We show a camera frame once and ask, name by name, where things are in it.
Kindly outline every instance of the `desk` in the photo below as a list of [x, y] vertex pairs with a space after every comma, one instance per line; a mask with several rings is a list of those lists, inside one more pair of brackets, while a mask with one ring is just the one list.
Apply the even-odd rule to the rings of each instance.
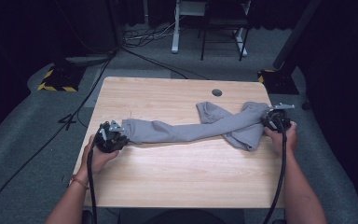
[[[178, 53], [179, 52], [179, 33], [180, 33], [180, 16], [203, 16], [205, 11], [205, 4], [206, 2], [189, 2], [189, 1], [182, 1], [182, 0], [176, 0], [176, 7], [175, 7], [175, 28], [173, 31], [173, 39], [172, 39], [172, 53]], [[250, 4], [250, 1], [248, 1], [245, 5], [248, 7]], [[241, 52], [242, 49], [242, 29], [240, 29], [236, 36], [235, 41], [237, 42], [237, 46], [239, 51]], [[246, 57], [248, 55], [246, 49], [243, 50], [243, 57]]]
[[[213, 89], [223, 95], [213, 96]], [[258, 82], [107, 77], [83, 147], [107, 120], [200, 123], [196, 103], [204, 101], [238, 113], [243, 103], [269, 104], [269, 97]], [[267, 208], [281, 170], [281, 160], [271, 147], [266, 136], [255, 152], [234, 148], [222, 136], [126, 146], [94, 176], [96, 202], [101, 207]], [[89, 194], [86, 205], [91, 205]]]

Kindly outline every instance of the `black cable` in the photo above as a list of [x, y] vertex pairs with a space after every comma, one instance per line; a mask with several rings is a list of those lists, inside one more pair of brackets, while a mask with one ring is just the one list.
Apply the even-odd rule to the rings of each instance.
[[90, 98], [92, 92], [94, 91], [95, 87], [97, 86], [97, 83], [99, 82], [99, 80], [101, 79], [102, 75], [103, 75], [103, 71], [106, 69], [106, 66], [112, 61], [113, 59], [113, 55], [109, 56], [109, 60], [106, 61], [106, 63], [103, 65], [102, 69], [101, 69], [101, 73], [99, 75], [99, 77], [97, 78], [97, 80], [94, 82], [94, 84], [91, 87], [91, 90], [89, 92], [89, 94], [86, 96], [86, 98], [83, 100], [83, 102], [81, 103], [81, 105], [77, 108], [77, 110], [75, 111], [74, 114], [71, 115], [71, 118], [69, 118], [62, 126], [61, 128], [55, 133], [53, 134], [49, 140], [41, 147], [39, 148], [36, 153], [31, 156], [30, 159], [28, 159], [28, 161], [26, 161], [8, 180], [7, 182], [5, 182], [5, 184], [0, 188], [0, 194], [1, 192], [5, 189], [5, 187], [10, 183], [10, 181], [34, 158], [36, 157], [59, 133], [60, 131], [62, 131], [62, 129], [68, 125], [69, 122], [71, 122], [71, 120], [73, 119], [73, 117], [75, 116], [76, 113], [78, 113], [78, 111], [80, 110], [80, 108], [87, 102], [87, 100]]
[[279, 194], [281, 192], [283, 178], [284, 178], [284, 172], [285, 172], [285, 169], [286, 169], [286, 142], [287, 142], [286, 130], [283, 128], [283, 124], [282, 124], [281, 120], [277, 119], [277, 121], [279, 121], [279, 124], [280, 124], [281, 129], [282, 129], [282, 166], [281, 166], [281, 174], [279, 176], [278, 187], [277, 187], [277, 191], [275, 192], [274, 200], [272, 202], [271, 207], [268, 210], [267, 216], [264, 219], [263, 224], [267, 224], [269, 222], [269, 219], [271, 218], [272, 213], [274, 212], [275, 206], [276, 206], [278, 198], [279, 198]]
[[[148, 29], [138, 29], [138, 30], [129, 30], [129, 31], [126, 31], [124, 33], [123, 39], [136, 39], [136, 38], [146, 37], [148, 35], [152, 35], [152, 36], [154, 36], [154, 35], [162, 35], [170, 27], [171, 27], [171, 25], [167, 26], [167, 27], [164, 27], [164, 28], [159, 28], [159, 29], [155, 28], [154, 32], [151, 33], [151, 34], [148, 34], [148, 31], [150, 30], [150, 28], [148, 28]], [[138, 31], [142, 31], [142, 30], [145, 30], [145, 32], [140, 35]]]
[[123, 49], [124, 51], [126, 51], [126, 52], [129, 53], [129, 54], [132, 54], [132, 55], [134, 55], [134, 56], [136, 56], [136, 57], [139, 57], [139, 58], [141, 58], [141, 59], [143, 59], [143, 60], [146, 60], [146, 61], [148, 61], [148, 62], [150, 62], [150, 63], [153, 63], [153, 64], [155, 64], [155, 65], [158, 65], [158, 66], [160, 66], [160, 67], [166, 68], [166, 69], [168, 69], [168, 70], [170, 70], [170, 71], [172, 71], [172, 72], [174, 72], [174, 73], [176, 73], [176, 74], [179, 74], [180, 76], [184, 77], [185, 79], [188, 79], [188, 77], [185, 76], [184, 74], [182, 74], [182, 73], [180, 73], [180, 72], [178, 72], [178, 71], [175, 71], [175, 70], [173, 70], [173, 69], [171, 69], [171, 68], [169, 68], [169, 67], [167, 67], [167, 66], [165, 66], [165, 65], [162, 65], [162, 64], [159, 64], [159, 63], [155, 63], [155, 62], [153, 62], [153, 60], [150, 60], [150, 59], [146, 58], [145, 56], [142, 56], [142, 55], [140, 55], [140, 54], [134, 53], [134, 52], [132, 52], [132, 51], [130, 51], [130, 50], [128, 50], [128, 49], [124, 49], [124, 48], [121, 48], [121, 49]]
[[[98, 129], [95, 136], [97, 136], [100, 130], [101, 130], [101, 126]], [[94, 179], [92, 177], [92, 154], [94, 152], [94, 147], [95, 147], [95, 138], [92, 140], [91, 148], [89, 149], [89, 155], [87, 157], [87, 174], [89, 176], [89, 193], [91, 195], [91, 202], [92, 202], [92, 219], [93, 219], [92, 223], [97, 224], [98, 223], [97, 204], [95, 201]]]
[[10, 183], [10, 181], [35, 157], [37, 156], [59, 133], [60, 131], [68, 124], [70, 120], [66, 121], [66, 123], [64, 123], [61, 128], [55, 133], [53, 134], [53, 136], [51, 136], [49, 138], [49, 140], [41, 147], [39, 148], [39, 150], [36, 151], [36, 153], [30, 158], [28, 159], [28, 161], [26, 161], [15, 173], [14, 175], [12, 175], [7, 182], [5, 182], [5, 184], [0, 188], [0, 194], [1, 192], [4, 190], [4, 188], [8, 185], [8, 183]]
[[109, 56], [102, 59], [95, 59], [95, 60], [88, 60], [88, 61], [81, 61], [81, 62], [76, 62], [76, 61], [68, 61], [68, 62], [77, 67], [90, 67], [101, 63], [105, 63], [107, 60], [109, 60]]
[[[174, 25], [175, 25], [175, 23], [172, 23], [171, 25], [169, 25], [165, 28], [161, 28], [158, 31], [157, 31], [157, 28], [155, 28], [155, 30], [151, 34], [148, 34], [148, 31], [150, 29], [147, 29], [142, 35], [139, 35], [139, 33], [137, 31], [134, 31], [136, 33], [136, 35], [132, 35], [132, 31], [129, 31], [129, 33], [131, 33], [131, 34], [130, 34], [130, 36], [126, 36], [126, 34], [124, 34], [122, 45], [126, 48], [144, 47], [154, 40], [160, 40], [160, 39], [167, 37], [168, 35], [173, 35]], [[138, 39], [138, 44], [129, 43], [130, 41], [137, 40], [137, 39]]]
[[79, 123], [80, 123], [81, 125], [83, 125], [83, 127], [88, 128], [89, 126], [87, 126], [86, 124], [84, 124], [84, 123], [80, 120], [79, 114], [80, 114], [80, 110], [79, 110], [79, 111], [77, 112], [77, 114], [76, 114], [77, 120], [79, 121]]
[[179, 69], [179, 70], [183, 70], [183, 71], [188, 72], [188, 73], [192, 73], [192, 74], [194, 74], [194, 75], [196, 75], [196, 76], [198, 76], [198, 77], [204, 78], [205, 80], [210, 80], [209, 78], [207, 78], [207, 77], [205, 77], [205, 76], [202, 76], [202, 75], [197, 74], [197, 73], [195, 73], [195, 72], [192, 72], [192, 71], [190, 71], [190, 70], [186, 70], [185, 68], [177, 67], [177, 66], [174, 66], [174, 65], [171, 65], [171, 64], [168, 64], [168, 63], [162, 63], [162, 62], [160, 62], [160, 61], [158, 61], [158, 60], [156, 60], [156, 59], [151, 59], [151, 58], [148, 58], [148, 59], [153, 60], [153, 61], [155, 61], [155, 62], [157, 62], [157, 63], [165, 64], [165, 65], [167, 65], [167, 66], [170, 66], [170, 67], [173, 67], [173, 68], [176, 68], [176, 69]]

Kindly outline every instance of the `black cable on floor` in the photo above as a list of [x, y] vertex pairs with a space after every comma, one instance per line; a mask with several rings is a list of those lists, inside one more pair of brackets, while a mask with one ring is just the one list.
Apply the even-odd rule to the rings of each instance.
[[84, 124], [84, 123], [80, 120], [79, 114], [80, 114], [80, 110], [79, 110], [79, 111], [77, 112], [77, 114], [76, 114], [77, 120], [79, 121], [79, 123], [80, 123], [81, 125], [83, 125], [83, 127], [88, 128], [89, 126], [87, 126], [86, 124]]
[[153, 62], [153, 60], [150, 60], [150, 59], [148, 59], [148, 58], [146, 58], [145, 56], [142, 56], [142, 55], [140, 55], [140, 54], [134, 53], [134, 52], [132, 52], [132, 51], [130, 51], [130, 50], [128, 50], [128, 49], [124, 49], [124, 48], [121, 48], [121, 49], [123, 49], [124, 51], [126, 51], [126, 52], [129, 53], [129, 54], [132, 54], [132, 55], [134, 55], [134, 56], [136, 56], [136, 57], [138, 57], [138, 58], [141, 58], [141, 59], [143, 59], [143, 60], [146, 60], [146, 61], [148, 61], [148, 62], [150, 62], [150, 63], [153, 63], [153, 64], [155, 64], [155, 65], [158, 65], [158, 66], [160, 66], [160, 67], [166, 68], [166, 69], [168, 69], [168, 70], [170, 70], [170, 71], [172, 71], [172, 72], [174, 72], [174, 73], [176, 73], [176, 74], [179, 74], [180, 76], [184, 77], [185, 79], [188, 79], [188, 77], [185, 76], [183, 73], [180, 73], [180, 72], [178, 72], [178, 71], [175, 71], [175, 70], [173, 70], [173, 69], [171, 69], [171, 68], [169, 68], [169, 67], [167, 67], [167, 66], [165, 66], [165, 65], [162, 65], [162, 64]]
[[107, 56], [106, 58], [101, 58], [101, 59], [95, 59], [95, 60], [86, 60], [86, 61], [80, 61], [80, 62], [76, 62], [76, 61], [68, 61], [71, 65], [76, 66], [76, 67], [91, 67], [94, 65], [98, 65], [101, 63], [106, 63], [106, 61], [109, 60], [109, 56]]
[[1, 192], [5, 189], [5, 187], [10, 183], [10, 181], [34, 158], [36, 157], [59, 133], [60, 131], [62, 131], [62, 129], [68, 125], [69, 122], [71, 122], [72, 118], [78, 113], [78, 111], [80, 110], [80, 108], [87, 102], [87, 100], [90, 98], [92, 92], [94, 91], [95, 87], [97, 86], [97, 83], [100, 81], [102, 75], [103, 75], [103, 72], [104, 70], [106, 69], [106, 66], [112, 61], [114, 55], [110, 55], [109, 56], [109, 59], [108, 61], [105, 62], [105, 64], [103, 65], [102, 69], [101, 69], [101, 73], [100, 75], [98, 76], [97, 80], [93, 83], [92, 87], [91, 87], [91, 90], [89, 92], [89, 94], [86, 96], [86, 98], [83, 100], [83, 102], [81, 103], [81, 105], [77, 108], [77, 110], [75, 111], [75, 113], [73, 113], [71, 116], [70, 119], [68, 119], [68, 121], [66, 121], [61, 127], [60, 129], [55, 133], [53, 134], [49, 140], [41, 147], [39, 148], [36, 153], [31, 156], [30, 159], [28, 159], [6, 182], [5, 184], [0, 188], [0, 194]]
[[186, 70], [185, 68], [177, 67], [177, 66], [174, 66], [174, 65], [171, 65], [171, 64], [168, 64], [168, 63], [162, 63], [162, 62], [160, 62], [160, 61], [157, 61], [156, 59], [151, 59], [151, 58], [148, 58], [148, 59], [150, 59], [150, 60], [152, 60], [152, 61], [155, 61], [155, 62], [157, 62], [157, 63], [165, 64], [165, 65], [170, 66], [170, 67], [172, 67], [172, 68], [176, 68], [176, 69], [179, 69], [179, 70], [182, 70], [182, 71], [185, 71], [185, 72], [194, 74], [194, 75], [196, 75], [196, 76], [198, 76], [198, 77], [204, 78], [205, 80], [210, 80], [209, 78], [207, 78], [207, 77], [205, 77], [205, 76], [202, 76], [202, 75], [197, 74], [197, 73], [195, 73], [195, 72], [192, 72], [192, 71], [190, 71], [190, 70]]
[[[157, 31], [157, 28], [155, 28], [151, 34], [148, 34], [148, 31], [150, 29], [147, 29], [142, 35], [139, 35], [139, 33], [137, 31], [135, 31], [136, 35], [132, 35], [132, 31], [128, 31], [126, 33], [131, 33], [131, 35], [126, 36], [126, 34], [124, 34], [124, 38], [122, 40], [122, 46], [127, 47], [127, 48], [144, 47], [154, 40], [160, 40], [160, 39], [167, 37], [168, 35], [173, 35], [172, 31], [174, 30], [174, 25], [175, 25], [175, 22], [165, 28], [159, 29], [158, 31]], [[135, 40], [138, 40], [138, 44], [130, 43], [131, 41], [135, 41]]]

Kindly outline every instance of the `bracelet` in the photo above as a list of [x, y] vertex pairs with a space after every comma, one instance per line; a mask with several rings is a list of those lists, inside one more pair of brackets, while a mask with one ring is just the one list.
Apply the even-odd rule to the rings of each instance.
[[89, 186], [87, 186], [87, 184], [85, 184], [85, 183], [83, 183], [83, 181], [77, 179], [75, 175], [71, 176], [71, 181], [75, 181], [75, 182], [81, 184], [81, 186], [83, 186], [85, 189], [90, 189]]

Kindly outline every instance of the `human arm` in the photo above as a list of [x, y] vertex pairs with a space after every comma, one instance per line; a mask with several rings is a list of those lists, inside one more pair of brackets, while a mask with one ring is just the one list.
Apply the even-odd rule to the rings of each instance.
[[[295, 157], [296, 124], [286, 132], [286, 168], [284, 173], [284, 204], [287, 223], [326, 223], [324, 210]], [[282, 156], [282, 134], [265, 128], [274, 150]]]
[[[84, 183], [86, 186], [89, 183], [87, 157], [89, 155], [93, 139], [94, 136], [92, 135], [89, 138], [89, 143], [84, 148], [82, 162], [76, 173], [76, 179]], [[92, 172], [94, 174], [99, 173], [106, 163], [111, 161], [117, 155], [118, 151], [103, 153], [100, 149], [94, 147], [92, 156]], [[81, 223], [86, 191], [87, 189], [82, 184], [72, 181], [60, 201], [48, 216], [46, 223]]]

